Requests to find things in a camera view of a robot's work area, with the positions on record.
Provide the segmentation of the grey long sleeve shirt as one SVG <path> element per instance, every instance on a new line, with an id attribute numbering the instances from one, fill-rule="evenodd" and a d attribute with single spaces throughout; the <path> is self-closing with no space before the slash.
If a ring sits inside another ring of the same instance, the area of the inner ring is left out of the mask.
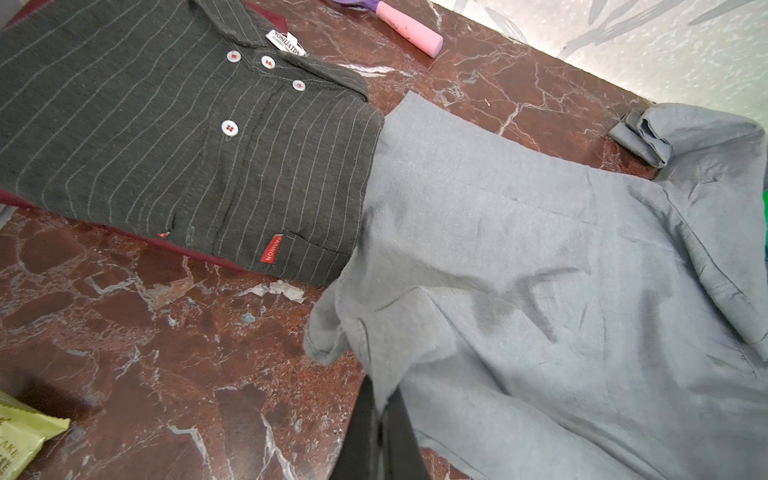
<path id="1" fill-rule="evenodd" d="M 684 104 L 612 130 L 652 180 L 387 115 L 351 259 L 306 353 L 484 479 L 767 475 L 767 134 Z"/>

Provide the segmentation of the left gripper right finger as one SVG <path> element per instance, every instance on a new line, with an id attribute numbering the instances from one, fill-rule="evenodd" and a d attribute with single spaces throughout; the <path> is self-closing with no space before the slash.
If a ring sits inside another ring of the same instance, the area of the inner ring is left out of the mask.
<path id="1" fill-rule="evenodd" d="M 380 478 L 430 479 L 400 389 L 390 396 L 380 419 Z"/>

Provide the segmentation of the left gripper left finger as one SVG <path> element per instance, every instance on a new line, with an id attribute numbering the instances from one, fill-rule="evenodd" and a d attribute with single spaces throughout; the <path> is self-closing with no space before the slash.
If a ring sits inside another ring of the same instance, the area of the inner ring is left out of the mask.
<path id="1" fill-rule="evenodd" d="M 330 480 L 374 480 L 379 478 L 380 420 L 373 384 L 363 378 L 339 456 Z"/>

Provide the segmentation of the green plastic basket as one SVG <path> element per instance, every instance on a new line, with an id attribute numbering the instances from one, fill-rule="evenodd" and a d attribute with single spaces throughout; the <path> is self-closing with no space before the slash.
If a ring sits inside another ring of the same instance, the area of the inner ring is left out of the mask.
<path id="1" fill-rule="evenodd" d="M 765 259 L 768 261 L 768 191 L 763 192 L 763 204 L 764 204 L 764 218 L 766 227 L 766 241 L 765 241 Z"/>

